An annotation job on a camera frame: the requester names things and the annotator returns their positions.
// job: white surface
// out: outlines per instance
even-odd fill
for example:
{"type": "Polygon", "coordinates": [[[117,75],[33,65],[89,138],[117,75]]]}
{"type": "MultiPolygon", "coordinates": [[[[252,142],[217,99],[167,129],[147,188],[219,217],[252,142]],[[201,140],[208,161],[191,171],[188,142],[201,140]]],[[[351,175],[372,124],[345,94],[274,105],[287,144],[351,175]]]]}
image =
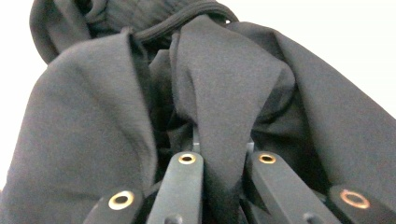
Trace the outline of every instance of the white surface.
{"type": "MultiPolygon", "coordinates": [[[[240,21],[272,27],[305,46],[396,117],[396,2],[219,1],[240,21]]],[[[30,91],[46,68],[30,36],[32,2],[4,1],[0,13],[0,188],[30,91]]]]}

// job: copper-colored ring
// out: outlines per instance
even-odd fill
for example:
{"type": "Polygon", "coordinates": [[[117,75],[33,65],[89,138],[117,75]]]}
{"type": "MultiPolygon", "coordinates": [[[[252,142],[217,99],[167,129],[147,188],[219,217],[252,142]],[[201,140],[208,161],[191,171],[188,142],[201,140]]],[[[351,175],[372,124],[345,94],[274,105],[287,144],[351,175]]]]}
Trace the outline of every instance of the copper-colored ring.
{"type": "Polygon", "coordinates": [[[134,202],[134,194],[131,191],[125,190],[115,194],[108,201],[108,206],[113,210],[122,210],[134,202]],[[117,202],[120,197],[126,197],[126,201],[123,203],[117,202]]]}
{"type": "Polygon", "coordinates": [[[178,162],[185,165],[193,164],[195,160],[195,156],[190,153],[183,154],[178,158],[178,162]]]}
{"type": "Polygon", "coordinates": [[[270,154],[262,153],[259,156],[259,160],[262,163],[267,163],[267,164],[273,164],[276,162],[276,158],[274,156],[271,156],[270,154]]]}
{"type": "Polygon", "coordinates": [[[341,191],[340,193],[341,199],[356,208],[359,209],[367,209],[370,207],[370,202],[361,194],[359,194],[358,192],[354,192],[354,191],[350,191],[347,189],[344,189],[343,191],[341,191]],[[361,200],[361,202],[354,202],[353,200],[350,200],[347,196],[355,196],[357,198],[359,198],[361,200]]]}

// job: round joint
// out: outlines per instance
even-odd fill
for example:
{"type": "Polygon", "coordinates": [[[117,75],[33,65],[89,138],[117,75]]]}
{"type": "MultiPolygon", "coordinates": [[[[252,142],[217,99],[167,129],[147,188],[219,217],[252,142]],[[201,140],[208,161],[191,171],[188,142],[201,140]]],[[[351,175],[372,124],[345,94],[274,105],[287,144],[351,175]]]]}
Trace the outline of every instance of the round joint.
{"type": "Polygon", "coordinates": [[[122,210],[134,202],[134,194],[125,190],[115,194],[108,201],[108,206],[113,210],[122,210]]]}
{"type": "Polygon", "coordinates": [[[361,194],[344,189],[340,193],[341,199],[356,208],[367,209],[370,207],[370,202],[361,194]]]}
{"type": "Polygon", "coordinates": [[[183,154],[178,158],[178,162],[185,165],[193,164],[195,163],[195,156],[190,153],[183,154]]]}
{"type": "Polygon", "coordinates": [[[276,158],[269,154],[263,153],[259,156],[259,160],[262,163],[273,164],[273,163],[275,163],[276,158]]]}

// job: black cloth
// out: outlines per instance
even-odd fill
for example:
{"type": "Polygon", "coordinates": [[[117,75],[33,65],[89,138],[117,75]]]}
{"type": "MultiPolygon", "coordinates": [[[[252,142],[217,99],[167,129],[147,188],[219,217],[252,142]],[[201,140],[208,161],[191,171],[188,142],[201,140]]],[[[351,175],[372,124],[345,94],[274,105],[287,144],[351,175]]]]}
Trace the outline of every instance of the black cloth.
{"type": "MultiPolygon", "coordinates": [[[[89,24],[82,5],[54,4],[89,24]]],[[[202,15],[176,29],[167,49],[146,51],[127,32],[89,40],[91,28],[42,28],[37,47],[55,59],[25,112],[1,223],[82,223],[110,189],[161,180],[169,158],[191,149],[194,125],[219,223],[237,223],[250,136],[312,189],[349,184],[396,210],[395,119],[279,32],[202,15]],[[70,42],[55,38],[63,33],[70,42]],[[49,50],[55,42],[63,47],[49,50]]]]}

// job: black garment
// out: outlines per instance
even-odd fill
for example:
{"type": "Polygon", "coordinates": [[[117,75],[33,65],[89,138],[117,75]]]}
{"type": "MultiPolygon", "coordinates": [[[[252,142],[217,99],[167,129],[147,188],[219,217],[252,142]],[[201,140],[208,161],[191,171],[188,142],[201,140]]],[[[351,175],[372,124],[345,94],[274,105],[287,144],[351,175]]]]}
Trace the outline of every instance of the black garment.
{"type": "Polygon", "coordinates": [[[170,45],[141,45],[135,33],[115,33],[161,24],[189,1],[136,1],[109,14],[146,10],[150,19],[113,22],[89,15],[125,2],[92,2],[90,11],[83,1],[35,1],[32,30],[49,67],[25,112],[2,223],[81,223],[110,189],[148,189],[171,155],[191,147],[192,125],[219,223],[237,222],[250,136],[312,189],[354,185],[396,210],[395,119],[317,56],[217,13],[175,26],[170,45]]]}

